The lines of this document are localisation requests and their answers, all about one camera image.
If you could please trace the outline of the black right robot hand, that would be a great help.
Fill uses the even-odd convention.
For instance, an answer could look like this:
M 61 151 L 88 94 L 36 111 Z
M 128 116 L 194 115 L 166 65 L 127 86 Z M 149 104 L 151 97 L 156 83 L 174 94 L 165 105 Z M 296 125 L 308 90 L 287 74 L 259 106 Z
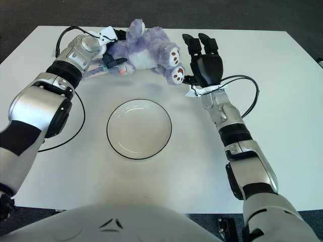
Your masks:
M 223 61 L 216 40 L 204 33 L 199 33 L 197 38 L 183 34 L 182 38 L 191 56 L 193 73 L 192 76 L 186 75 L 183 83 L 202 88 L 219 85 L 223 76 Z

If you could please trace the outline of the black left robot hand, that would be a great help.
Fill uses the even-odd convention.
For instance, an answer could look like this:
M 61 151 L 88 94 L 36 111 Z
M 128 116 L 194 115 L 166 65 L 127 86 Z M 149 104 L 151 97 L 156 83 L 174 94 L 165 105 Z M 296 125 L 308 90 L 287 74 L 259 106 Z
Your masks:
M 115 66 L 121 65 L 127 61 L 127 59 L 124 57 L 114 59 L 113 55 L 110 54 L 110 52 L 109 52 L 110 48 L 114 45 L 115 42 L 117 42 L 119 40 L 126 40 L 126 32 L 124 30 L 114 29 L 114 31 L 116 33 L 118 40 L 113 40 L 112 42 L 106 44 L 106 51 L 102 56 L 102 60 L 108 69 L 111 69 Z

